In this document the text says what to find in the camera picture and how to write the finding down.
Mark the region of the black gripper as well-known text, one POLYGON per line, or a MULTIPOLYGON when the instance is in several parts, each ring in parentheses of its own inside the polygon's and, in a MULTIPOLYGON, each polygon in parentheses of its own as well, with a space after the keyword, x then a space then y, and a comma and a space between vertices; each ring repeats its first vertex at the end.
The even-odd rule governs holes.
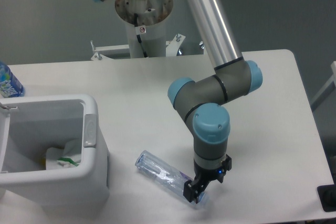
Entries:
POLYGON ((232 158, 226 154, 220 165, 214 169, 202 168, 194 161, 194 180, 187 180, 184 183, 183 196, 188 202, 198 204, 204 195, 204 191, 208 184, 212 181, 223 183, 224 177, 232 168, 232 158))

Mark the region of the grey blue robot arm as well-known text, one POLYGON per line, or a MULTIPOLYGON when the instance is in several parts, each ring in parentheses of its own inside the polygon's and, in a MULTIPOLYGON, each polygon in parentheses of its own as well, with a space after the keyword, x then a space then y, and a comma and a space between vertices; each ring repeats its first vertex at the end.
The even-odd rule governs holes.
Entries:
MULTIPOLYGON (((262 85, 262 73, 239 51, 218 0, 187 2, 215 71, 197 82, 179 78, 167 92, 194 139, 195 177, 180 180, 176 172, 149 157, 139 165, 147 173, 159 170, 165 182, 179 188, 187 201, 198 203, 208 184, 222 182, 232 167, 226 153, 230 122, 224 104, 257 90, 262 85)), ((127 30, 131 58, 166 56, 163 23, 172 8, 173 0, 115 0, 115 10, 127 30)))

